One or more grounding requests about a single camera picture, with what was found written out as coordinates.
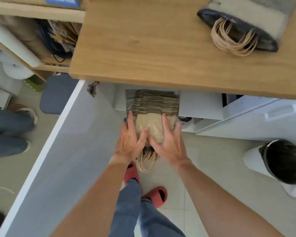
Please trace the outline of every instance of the cabinet door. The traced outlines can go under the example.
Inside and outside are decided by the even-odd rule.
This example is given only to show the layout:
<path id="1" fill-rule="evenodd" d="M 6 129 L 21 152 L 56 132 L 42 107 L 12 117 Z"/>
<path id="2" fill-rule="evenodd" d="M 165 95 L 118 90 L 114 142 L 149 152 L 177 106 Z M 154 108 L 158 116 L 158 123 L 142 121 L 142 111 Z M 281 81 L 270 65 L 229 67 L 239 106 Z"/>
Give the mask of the cabinet door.
<path id="1" fill-rule="evenodd" d="M 269 141 L 287 139 L 296 144 L 296 100 L 279 100 L 197 133 L 216 137 Z"/>
<path id="2" fill-rule="evenodd" d="M 46 237 L 104 170 L 122 118 L 112 107 L 114 85 L 93 98 L 79 81 L 21 188 L 0 236 Z"/>

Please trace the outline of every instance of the blue box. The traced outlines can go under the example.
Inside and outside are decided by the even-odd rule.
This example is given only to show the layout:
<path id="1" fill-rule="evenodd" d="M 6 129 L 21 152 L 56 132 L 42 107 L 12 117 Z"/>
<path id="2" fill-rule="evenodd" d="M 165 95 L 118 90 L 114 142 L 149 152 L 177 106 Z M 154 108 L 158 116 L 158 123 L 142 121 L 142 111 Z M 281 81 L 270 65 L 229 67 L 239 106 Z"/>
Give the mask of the blue box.
<path id="1" fill-rule="evenodd" d="M 80 7 L 81 0 L 45 0 L 46 3 L 52 5 L 62 5 L 68 7 Z"/>

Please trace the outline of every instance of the gray stool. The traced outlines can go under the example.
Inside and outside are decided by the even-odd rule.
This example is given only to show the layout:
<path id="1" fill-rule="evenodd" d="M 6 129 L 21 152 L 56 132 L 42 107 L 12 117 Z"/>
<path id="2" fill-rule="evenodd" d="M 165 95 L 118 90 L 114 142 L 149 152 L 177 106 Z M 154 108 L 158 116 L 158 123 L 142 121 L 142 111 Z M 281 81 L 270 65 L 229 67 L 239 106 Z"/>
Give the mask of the gray stool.
<path id="1" fill-rule="evenodd" d="M 39 108 L 45 114 L 60 115 L 79 80 L 67 73 L 50 76 L 41 96 Z"/>

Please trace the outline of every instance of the leg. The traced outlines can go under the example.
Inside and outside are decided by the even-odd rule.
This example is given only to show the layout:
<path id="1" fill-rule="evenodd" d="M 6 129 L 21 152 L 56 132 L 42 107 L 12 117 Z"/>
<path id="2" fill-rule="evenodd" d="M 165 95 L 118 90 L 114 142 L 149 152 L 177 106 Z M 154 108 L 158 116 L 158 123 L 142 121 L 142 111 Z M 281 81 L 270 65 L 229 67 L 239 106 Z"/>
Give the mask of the leg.
<path id="1" fill-rule="evenodd" d="M 24 139 L 0 134 L 0 157 L 20 154 L 27 147 L 28 143 Z"/>
<path id="2" fill-rule="evenodd" d="M 33 117 L 27 111 L 0 109 L 0 132 L 24 133 L 34 128 Z"/>
<path id="3" fill-rule="evenodd" d="M 140 211 L 141 188 L 136 180 L 127 181 L 118 196 L 109 237 L 131 237 Z"/>
<path id="4" fill-rule="evenodd" d="M 142 237 L 185 237 L 183 232 L 161 214 L 149 199 L 144 199 L 140 203 L 138 221 Z"/>

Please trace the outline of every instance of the cabinet hinge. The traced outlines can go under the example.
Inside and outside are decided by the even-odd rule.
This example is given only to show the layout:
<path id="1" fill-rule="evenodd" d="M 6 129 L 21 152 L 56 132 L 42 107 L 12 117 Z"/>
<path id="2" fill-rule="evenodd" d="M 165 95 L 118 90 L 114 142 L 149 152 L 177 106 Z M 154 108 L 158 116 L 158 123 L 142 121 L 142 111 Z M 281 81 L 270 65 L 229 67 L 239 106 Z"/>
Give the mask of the cabinet hinge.
<path id="1" fill-rule="evenodd" d="M 95 88 L 96 86 L 98 86 L 100 83 L 98 81 L 95 81 L 94 83 L 92 84 L 89 84 L 88 85 L 88 89 L 87 89 L 87 92 L 92 95 L 92 97 L 95 97 L 95 95 L 97 94 Z"/>

